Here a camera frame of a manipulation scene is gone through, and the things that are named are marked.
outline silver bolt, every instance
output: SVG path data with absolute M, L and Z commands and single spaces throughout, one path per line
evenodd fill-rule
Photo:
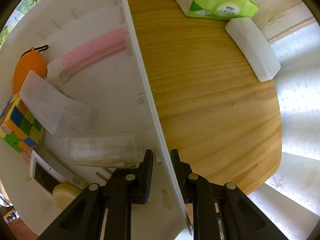
M 136 176 L 134 174 L 128 174 L 127 176 L 125 176 L 126 180 L 134 180 L 136 178 Z
M 195 173 L 190 173 L 188 177 L 189 179 L 192 179 L 192 180 L 198 179 L 198 175 Z
M 235 189 L 236 188 L 236 184 L 234 184 L 232 182 L 228 182 L 226 186 L 228 189 Z
M 89 190 L 91 190 L 91 191 L 95 191 L 95 190 L 97 190 L 98 189 L 98 184 L 91 184 L 90 186 L 89 186 Z

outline wooden tabletop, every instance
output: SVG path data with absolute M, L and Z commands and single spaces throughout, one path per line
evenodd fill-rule
M 225 21 L 188 18 L 175 0 L 128 1 L 168 148 L 249 194 L 280 164 L 274 81 L 257 80 Z

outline rubik's cube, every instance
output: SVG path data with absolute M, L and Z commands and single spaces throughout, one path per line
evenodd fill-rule
M 0 115 L 0 137 L 20 153 L 38 145 L 42 134 L 42 125 L 17 93 L 8 101 Z

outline black screen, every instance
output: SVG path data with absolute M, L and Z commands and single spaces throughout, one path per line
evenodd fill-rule
M 50 193 L 53 192 L 55 186 L 61 184 L 37 162 L 35 179 Z

